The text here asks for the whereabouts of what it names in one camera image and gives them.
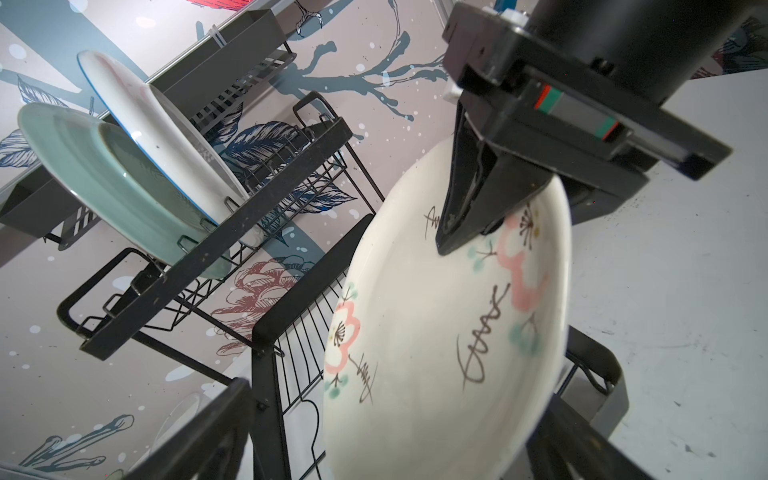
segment green plate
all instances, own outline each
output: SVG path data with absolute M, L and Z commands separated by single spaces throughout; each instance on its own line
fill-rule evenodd
M 201 241 L 204 218 L 118 126 L 56 105 L 33 103 L 18 125 L 45 168 L 84 205 L 131 242 L 173 265 L 187 237 Z M 185 240 L 190 250 L 194 242 Z M 219 259 L 203 272 L 219 279 L 231 265 Z

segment white plate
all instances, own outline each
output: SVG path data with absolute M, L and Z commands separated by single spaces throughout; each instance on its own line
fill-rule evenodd
M 165 95 L 109 55 L 82 51 L 78 63 L 120 126 L 216 225 L 231 214 L 224 203 L 227 197 L 238 205 L 248 199 L 248 193 L 221 157 Z M 252 247 L 262 239 L 263 231 L 258 226 L 241 238 Z
M 402 176 L 349 267 L 323 374 L 337 480 L 498 480 L 558 380 L 571 262 L 562 183 L 441 257 L 451 152 L 452 137 Z

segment green stripe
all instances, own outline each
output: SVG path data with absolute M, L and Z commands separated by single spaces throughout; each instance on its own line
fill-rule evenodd
M 616 124 L 616 119 L 607 117 L 603 124 L 598 128 L 598 131 L 594 132 L 594 136 L 597 138 L 604 137 Z
M 552 111 L 552 108 L 554 108 L 554 106 L 558 103 L 558 100 L 560 100 L 560 97 L 562 96 L 563 96 L 563 92 L 558 90 L 557 88 L 550 89 L 549 93 L 547 93 L 547 96 L 539 106 L 538 110 L 546 114 L 549 114 L 549 112 Z

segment black cylinder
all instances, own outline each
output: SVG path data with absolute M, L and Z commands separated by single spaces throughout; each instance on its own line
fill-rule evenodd
M 528 29 L 661 104 L 751 6 L 749 0 L 539 0 Z

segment black dish rack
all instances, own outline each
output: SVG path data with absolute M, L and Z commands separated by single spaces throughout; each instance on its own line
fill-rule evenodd
M 319 123 L 307 126 L 299 118 L 298 112 L 313 101 L 320 102 L 319 110 L 322 113 Z M 341 153 L 342 148 L 345 147 L 352 157 L 352 169 L 364 176 L 373 195 L 381 201 L 384 196 L 349 145 L 351 130 L 320 94 L 310 92 L 294 106 L 293 111 L 303 128 L 297 129 L 296 136 L 271 158 L 248 169 L 241 177 L 252 191 L 251 198 L 243 205 L 231 202 L 229 205 L 233 213 L 219 227 L 204 225 L 209 227 L 210 234 L 181 260 L 173 266 L 167 266 L 139 250 L 127 248 L 58 307 L 57 314 L 63 324 L 84 338 L 81 350 L 99 359 L 108 358 L 133 338 L 230 386 L 228 391 L 237 389 L 226 396 L 226 402 L 214 401 L 198 415 L 200 419 L 193 421 L 159 452 L 151 455 L 141 470 L 134 471 L 135 474 L 144 475 L 143 478 L 181 478 L 174 475 L 192 470 L 192 473 L 202 472 L 196 469 L 200 467 L 200 456 L 208 458 L 223 450 L 228 452 L 226 457 L 227 462 L 230 462 L 229 467 L 216 469 L 207 465 L 207 468 L 218 472 L 207 478 L 234 478 L 233 472 L 237 471 L 240 463 L 243 436 L 240 433 L 229 436 L 224 433 L 229 428 L 233 432 L 241 432 L 242 425 L 233 423 L 232 419 L 236 417 L 227 416 L 221 409 L 242 411 L 241 399 L 246 395 L 243 388 L 247 387 L 243 387 L 241 382 L 233 384 L 233 379 L 141 331 L 148 328 L 171 332 L 191 313 L 251 348 L 252 384 L 248 395 L 252 402 L 249 412 L 241 418 L 250 423 L 253 477 L 292 478 L 292 470 L 294 476 L 300 479 L 310 475 L 313 478 L 323 478 L 324 475 L 328 477 L 321 472 L 325 452 L 316 451 L 320 413 L 312 395 L 316 392 L 322 395 L 322 390 L 316 387 L 323 379 L 323 354 L 333 306 L 341 294 L 346 268 L 375 213 L 374 206 L 350 175 L 345 156 Z M 232 271 L 221 280 L 198 278 L 209 265 L 236 244 L 255 223 L 268 234 L 264 243 L 275 237 L 304 206 L 342 174 L 366 203 L 370 213 L 362 216 L 357 225 L 264 314 L 253 327 L 250 339 L 201 309 L 203 301 L 250 260 L 263 243 L 257 248 L 240 244 L 237 253 L 228 259 L 233 264 Z M 312 197 L 304 200 L 303 204 L 291 196 L 293 189 L 302 183 L 313 192 Z M 73 306 L 131 256 L 143 259 L 146 267 L 133 278 L 130 288 L 122 294 L 112 295 L 103 305 L 103 314 L 88 316 L 81 323 L 74 321 L 70 314 Z M 149 325 L 163 310 L 172 312 L 173 318 L 167 320 L 166 324 Z M 541 480 L 571 478 L 567 462 L 583 475 L 592 478 L 646 478 L 605 440 L 628 409 L 627 392 L 617 360 L 609 350 L 573 328 L 568 336 L 566 357 L 572 366 L 567 373 L 564 372 L 558 391 L 528 441 L 528 460 L 535 477 Z M 561 399 L 568 396 L 568 387 L 579 371 L 595 391 L 605 397 L 590 422 Z M 286 414 L 295 410 L 299 404 L 306 404 L 314 413 L 314 436 L 306 451 L 294 451 L 289 456 Z M 215 412 L 215 418 L 228 419 L 226 425 L 211 422 L 212 412 Z M 211 435 L 211 429 L 216 429 L 221 435 Z M 206 440 L 190 445 L 184 439 L 184 436 L 189 438 L 189 435 Z M 184 465 L 197 467 L 190 470 Z

